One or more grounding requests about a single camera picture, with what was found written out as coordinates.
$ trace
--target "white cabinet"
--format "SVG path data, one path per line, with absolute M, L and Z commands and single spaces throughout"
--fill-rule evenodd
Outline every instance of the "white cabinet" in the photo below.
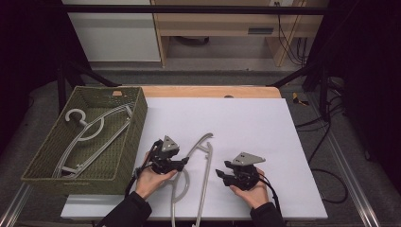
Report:
M 64 4 L 149 5 L 148 0 L 62 0 Z M 88 61 L 160 61 L 151 13 L 69 13 Z

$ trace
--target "basket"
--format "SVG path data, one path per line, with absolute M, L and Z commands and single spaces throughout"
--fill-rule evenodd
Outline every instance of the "basket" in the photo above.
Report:
M 53 172 L 72 141 L 83 130 L 79 113 L 68 111 L 81 109 L 90 123 L 118 106 L 133 103 L 131 119 L 128 111 L 104 117 L 104 127 L 94 138 L 78 141 L 65 161 L 66 167 L 77 168 L 122 128 L 129 125 L 107 146 L 101 154 L 75 179 L 54 178 Z M 50 194 L 115 194 L 123 195 L 131 179 L 148 105 L 141 87 L 76 87 L 44 143 L 27 167 L 21 180 Z M 81 137 L 91 137 L 100 128 L 95 123 Z

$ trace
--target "black sleeve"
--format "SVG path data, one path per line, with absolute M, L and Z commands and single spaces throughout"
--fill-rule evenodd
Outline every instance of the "black sleeve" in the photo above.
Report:
M 140 227 L 150 214 L 150 205 L 138 194 L 132 192 L 96 227 Z
M 283 218 L 271 202 L 251 210 L 251 218 L 256 227 L 284 227 Z

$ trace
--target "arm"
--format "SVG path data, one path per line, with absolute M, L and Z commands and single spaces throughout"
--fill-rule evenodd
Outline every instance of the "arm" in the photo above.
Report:
M 159 175 L 150 167 L 145 168 L 136 183 L 136 189 L 121 201 L 96 227 L 140 227 L 151 214 L 146 199 L 166 180 L 176 174 L 176 170 Z
M 260 175 L 265 173 L 257 169 Z M 249 191 L 242 191 L 236 186 L 231 185 L 231 190 L 244 200 L 251 209 L 251 218 L 256 227 L 281 227 L 286 226 L 274 204 L 269 202 L 268 190 L 264 183 L 258 182 L 255 187 Z

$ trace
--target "white tabletop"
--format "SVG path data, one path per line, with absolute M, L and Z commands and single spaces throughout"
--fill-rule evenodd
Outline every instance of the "white tabletop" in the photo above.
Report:
M 327 218 L 319 191 L 307 165 L 287 103 L 282 98 L 147 98 L 148 114 L 135 167 L 143 162 L 153 143 L 170 136 L 180 145 L 173 160 L 181 160 L 207 132 L 213 147 L 212 164 L 202 219 L 249 219 L 250 208 L 224 186 L 215 169 L 227 174 L 224 161 L 245 151 L 266 158 L 256 164 L 263 169 L 276 191 L 284 219 Z M 176 219 L 195 218 L 201 199 L 205 153 L 195 151 L 185 166 L 190 185 L 176 204 Z M 149 219 L 169 219 L 171 186 L 156 191 L 148 202 Z M 177 194 L 183 190 L 183 175 Z M 102 219 L 123 196 L 70 195 L 61 216 L 71 219 Z

